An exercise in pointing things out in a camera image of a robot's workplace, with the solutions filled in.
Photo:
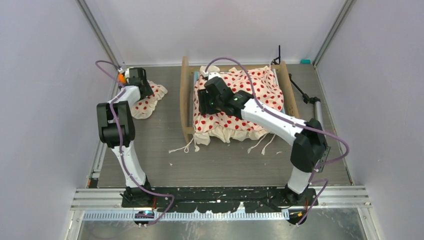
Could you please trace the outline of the strawberry print small pillow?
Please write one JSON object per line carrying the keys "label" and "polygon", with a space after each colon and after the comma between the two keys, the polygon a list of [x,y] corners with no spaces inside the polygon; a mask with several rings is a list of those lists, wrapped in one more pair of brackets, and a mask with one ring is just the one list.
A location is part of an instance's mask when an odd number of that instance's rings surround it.
{"label": "strawberry print small pillow", "polygon": [[150,80],[147,82],[151,86],[153,94],[133,104],[130,112],[134,119],[142,120],[149,118],[156,110],[158,102],[168,93],[168,90],[163,85],[156,84]]}

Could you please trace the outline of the strawberry print ruffled blanket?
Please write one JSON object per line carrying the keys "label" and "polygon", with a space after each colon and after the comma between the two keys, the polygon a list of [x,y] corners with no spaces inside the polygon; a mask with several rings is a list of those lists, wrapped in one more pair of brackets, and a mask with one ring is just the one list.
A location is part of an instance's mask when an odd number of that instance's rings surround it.
{"label": "strawberry print ruffled blanket", "polygon": [[247,71],[232,67],[211,77],[205,66],[197,71],[184,69],[180,81],[180,117],[186,145],[209,145],[212,138],[223,143],[231,140],[261,141],[270,133],[256,122],[245,119],[243,110],[253,110],[260,101],[265,106],[285,113],[285,97],[277,70],[271,66]]}

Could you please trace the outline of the wooden pet bed frame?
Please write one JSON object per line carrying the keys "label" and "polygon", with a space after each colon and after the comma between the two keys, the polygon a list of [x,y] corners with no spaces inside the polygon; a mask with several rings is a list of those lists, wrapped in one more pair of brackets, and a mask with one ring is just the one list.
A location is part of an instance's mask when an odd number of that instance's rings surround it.
{"label": "wooden pet bed frame", "polygon": [[[186,143],[190,141],[191,137],[195,133],[195,129],[192,124],[192,116],[194,105],[194,84],[197,79],[195,78],[194,73],[200,69],[200,66],[200,63],[190,64],[188,56],[182,57],[179,109],[183,137]],[[283,93],[283,105],[285,113],[289,116],[293,116],[299,119],[301,115],[295,100],[295,94],[293,91],[292,83],[290,81],[289,71],[287,69],[286,63],[282,61],[280,64],[273,64],[271,65],[271,69],[276,73],[278,86]]]}

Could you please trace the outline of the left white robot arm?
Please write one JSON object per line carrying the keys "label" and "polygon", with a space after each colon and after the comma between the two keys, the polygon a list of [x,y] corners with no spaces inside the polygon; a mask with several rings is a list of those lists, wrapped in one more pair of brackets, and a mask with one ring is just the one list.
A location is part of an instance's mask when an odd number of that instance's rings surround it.
{"label": "left white robot arm", "polygon": [[119,68],[118,72],[119,92],[109,101],[96,106],[99,139],[112,150],[122,168],[125,178],[125,191],[121,194],[123,200],[148,207],[154,197],[135,151],[136,129],[131,107],[150,97],[153,90],[144,68]]}

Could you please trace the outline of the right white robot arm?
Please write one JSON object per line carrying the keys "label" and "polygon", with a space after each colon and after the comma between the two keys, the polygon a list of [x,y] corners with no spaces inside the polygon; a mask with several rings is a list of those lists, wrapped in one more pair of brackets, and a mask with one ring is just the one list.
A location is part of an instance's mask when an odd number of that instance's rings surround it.
{"label": "right white robot arm", "polygon": [[285,140],[291,147],[293,165],[285,185],[285,198],[299,205],[313,173],[328,149],[321,123],[315,118],[305,121],[286,115],[263,103],[244,90],[233,91],[217,73],[210,73],[205,88],[197,91],[202,115],[223,112],[230,117],[257,124]]}

